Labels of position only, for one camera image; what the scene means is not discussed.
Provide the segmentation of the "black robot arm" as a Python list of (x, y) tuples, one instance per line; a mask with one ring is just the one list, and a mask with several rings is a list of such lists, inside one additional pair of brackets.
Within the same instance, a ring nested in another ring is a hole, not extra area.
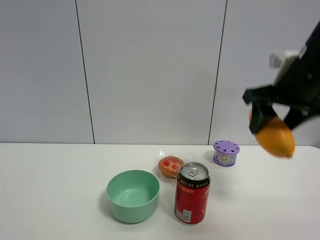
[(242, 96), (251, 105), (249, 129), (258, 133), (277, 116), (273, 104), (289, 107), (284, 123), (290, 130), (320, 114), (320, 27), (301, 50), (272, 53), (269, 66), (278, 69), (271, 85), (247, 88)]

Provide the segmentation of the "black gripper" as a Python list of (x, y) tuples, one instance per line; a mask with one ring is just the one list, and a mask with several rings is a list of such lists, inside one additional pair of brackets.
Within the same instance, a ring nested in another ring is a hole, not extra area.
[(251, 103), (249, 129), (253, 135), (278, 116), (272, 103), (291, 106), (285, 117), (290, 130), (319, 117), (320, 57), (284, 58), (273, 84), (247, 88), (242, 98), (246, 104)]

